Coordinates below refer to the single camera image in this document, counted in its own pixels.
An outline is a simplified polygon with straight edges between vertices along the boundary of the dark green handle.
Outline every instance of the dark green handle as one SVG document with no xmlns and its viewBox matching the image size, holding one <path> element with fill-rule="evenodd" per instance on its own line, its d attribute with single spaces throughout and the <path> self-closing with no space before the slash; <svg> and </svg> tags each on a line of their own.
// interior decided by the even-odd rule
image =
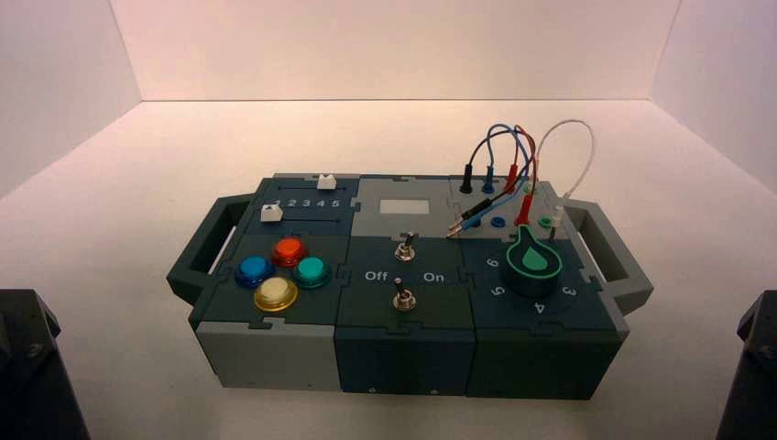
<svg viewBox="0 0 777 440">
<path fill-rule="evenodd" d="M 191 305 L 197 303 L 211 278 L 208 270 L 253 196 L 251 193 L 216 200 L 168 273 L 168 283 L 176 296 Z"/>
</svg>

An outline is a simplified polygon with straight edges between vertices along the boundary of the white wall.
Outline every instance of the white wall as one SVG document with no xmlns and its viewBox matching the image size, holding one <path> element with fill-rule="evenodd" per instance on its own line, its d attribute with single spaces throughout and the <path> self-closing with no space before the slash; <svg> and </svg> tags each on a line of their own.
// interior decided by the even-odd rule
<svg viewBox="0 0 777 440">
<path fill-rule="evenodd" d="M 107 0 L 0 1 L 0 196 L 139 101 Z"/>
<path fill-rule="evenodd" d="M 777 2 L 683 0 L 651 99 L 777 192 Z"/>
<path fill-rule="evenodd" d="M 648 97 L 679 0 L 112 0 L 142 96 Z"/>
</svg>

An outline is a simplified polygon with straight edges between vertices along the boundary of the display screen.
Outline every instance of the display screen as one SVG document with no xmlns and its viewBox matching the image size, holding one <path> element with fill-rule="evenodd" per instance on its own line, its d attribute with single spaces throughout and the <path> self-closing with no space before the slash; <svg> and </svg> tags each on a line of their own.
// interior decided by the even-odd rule
<svg viewBox="0 0 777 440">
<path fill-rule="evenodd" d="M 429 201 L 412 199 L 380 199 L 380 213 L 424 215 L 429 213 Z"/>
</svg>

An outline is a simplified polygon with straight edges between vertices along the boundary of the red plug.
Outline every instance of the red plug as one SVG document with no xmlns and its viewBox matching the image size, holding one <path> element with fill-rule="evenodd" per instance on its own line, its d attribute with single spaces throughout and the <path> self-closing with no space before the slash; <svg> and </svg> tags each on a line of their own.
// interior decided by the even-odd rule
<svg viewBox="0 0 777 440">
<path fill-rule="evenodd" d="M 512 194 L 515 191 L 515 182 L 518 180 L 516 179 L 516 176 L 518 176 L 518 165 L 513 163 L 510 165 L 508 180 L 505 182 L 504 191 L 508 192 L 508 194 Z"/>
<path fill-rule="evenodd" d="M 515 220 L 512 222 L 513 225 L 528 225 L 529 224 L 529 210 L 531 209 L 531 199 L 533 199 L 533 196 L 531 194 L 526 194 L 523 197 L 523 203 L 520 204 L 520 214 L 518 214 L 517 217 L 515 217 Z"/>
</svg>

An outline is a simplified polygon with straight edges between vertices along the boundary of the handle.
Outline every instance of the handle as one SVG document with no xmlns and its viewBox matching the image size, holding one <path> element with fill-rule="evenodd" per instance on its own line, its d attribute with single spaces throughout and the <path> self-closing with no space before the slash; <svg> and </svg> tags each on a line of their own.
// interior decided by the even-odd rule
<svg viewBox="0 0 777 440">
<path fill-rule="evenodd" d="M 648 301 L 653 286 L 596 203 L 567 199 L 564 210 L 604 276 L 602 289 L 625 315 Z"/>
<path fill-rule="evenodd" d="M 251 194 L 217 199 L 168 273 L 176 296 L 194 305 L 210 279 L 208 270 L 251 202 Z"/>
</svg>

